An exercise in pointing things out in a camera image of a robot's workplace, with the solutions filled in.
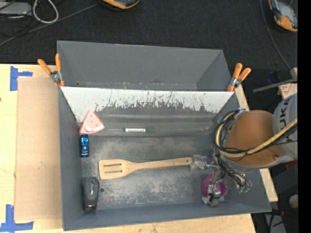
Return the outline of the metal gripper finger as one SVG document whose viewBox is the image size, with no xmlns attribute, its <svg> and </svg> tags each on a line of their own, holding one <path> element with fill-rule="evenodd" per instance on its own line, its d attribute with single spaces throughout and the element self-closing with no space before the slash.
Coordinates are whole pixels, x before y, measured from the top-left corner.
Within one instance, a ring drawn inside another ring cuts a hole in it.
<svg viewBox="0 0 311 233">
<path fill-rule="evenodd" d="M 191 164 L 191 168 L 192 169 L 200 169 L 200 170 L 206 170 L 208 168 L 211 169 L 215 169 L 216 166 L 215 164 L 212 162 L 210 164 L 207 163 L 207 157 L 206 156 L 202 156 L 202 155 L 194 155 L 192 157 L 192 164 Z"/>
<path fill-rule="evenodd" d="M 214 181 L 212 176 L 206 176 L 201 183 L 202 202 L 209 206 L 216 206 L 224 200 L 225 185 L 222 180 Z"/>
</svg>

